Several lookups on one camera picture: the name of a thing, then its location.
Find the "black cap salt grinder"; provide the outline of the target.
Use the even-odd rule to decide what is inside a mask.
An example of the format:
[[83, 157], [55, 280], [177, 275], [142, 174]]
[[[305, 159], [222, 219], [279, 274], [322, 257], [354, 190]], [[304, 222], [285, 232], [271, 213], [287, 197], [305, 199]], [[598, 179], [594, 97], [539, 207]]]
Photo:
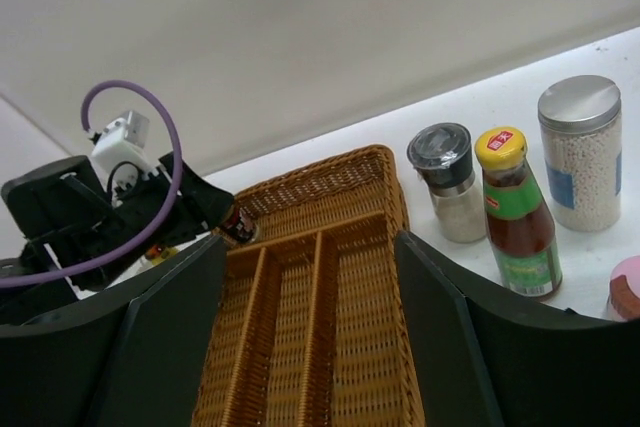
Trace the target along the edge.
[[430, 125], [409, 142], [406, 156], [428, 187], [443, 237], [462, 244], [483, 239], [482, 186], [473, 167], [468, 129], [452, 122]]

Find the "small black cap bottle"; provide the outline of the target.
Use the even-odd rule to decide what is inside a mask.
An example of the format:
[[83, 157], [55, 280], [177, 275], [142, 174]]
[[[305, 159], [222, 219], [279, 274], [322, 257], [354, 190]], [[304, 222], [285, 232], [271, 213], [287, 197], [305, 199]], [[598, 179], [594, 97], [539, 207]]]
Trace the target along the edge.
[[219, 225], [219, 229], [236, 243], [242, 245], [257, 241], [261, 234], [258, 224], [238, 204], [233, 204], [230, 207]]

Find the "yellow cap sauce bottle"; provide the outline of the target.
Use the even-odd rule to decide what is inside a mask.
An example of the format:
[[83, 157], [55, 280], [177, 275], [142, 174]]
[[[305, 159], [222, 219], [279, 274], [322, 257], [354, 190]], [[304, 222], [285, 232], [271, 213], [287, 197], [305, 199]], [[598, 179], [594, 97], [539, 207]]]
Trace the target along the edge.
[[556, 229], [527, 160], [527, 141], [515, 127], [496, 127], [475, 142], [482, 169], [489, 242], [503, 286], [543, 298], [561, 285]]

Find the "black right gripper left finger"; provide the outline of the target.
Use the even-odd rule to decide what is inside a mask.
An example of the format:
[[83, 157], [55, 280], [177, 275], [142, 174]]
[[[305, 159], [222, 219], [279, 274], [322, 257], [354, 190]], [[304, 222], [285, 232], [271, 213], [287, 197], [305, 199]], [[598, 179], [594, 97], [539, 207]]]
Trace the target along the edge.
[[1, 327], [4, 426], [187, 426], [224, 287], [201, 239], [141, 274]]

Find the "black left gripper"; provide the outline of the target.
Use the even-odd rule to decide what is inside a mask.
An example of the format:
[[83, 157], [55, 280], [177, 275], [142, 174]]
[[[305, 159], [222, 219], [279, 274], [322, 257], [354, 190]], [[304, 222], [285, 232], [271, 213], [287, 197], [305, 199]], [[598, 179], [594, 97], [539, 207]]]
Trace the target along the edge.
[[[113, 207], [89, 159], [54, 161], [6, 182], [1, 198], [26, 243], [16, 258], [1, 262], [1, 277], [53, 272], [115, 250], [157, 215], [169, 188], [173, 159], [164, 156], [163, 175], [143, 181]], [[144, 243], [124, 257], [82, 274], [38, 285], [4, 288], [1, 321], [20, 325], [75, 302], [75, 289], [99, 292], [151, 247], [188, 242], [217, 228], [227, 218], [234, 195], [215, 187], [182, 161], [179, 195], [169, 216]]]

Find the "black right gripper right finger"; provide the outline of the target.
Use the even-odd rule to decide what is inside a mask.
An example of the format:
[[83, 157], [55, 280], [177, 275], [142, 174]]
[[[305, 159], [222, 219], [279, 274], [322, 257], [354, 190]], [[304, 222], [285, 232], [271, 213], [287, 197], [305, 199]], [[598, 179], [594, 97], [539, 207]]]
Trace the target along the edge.
[[635, 426], [639, 324], [561, 310], [394, 241], [401, 301], [431, 426]]

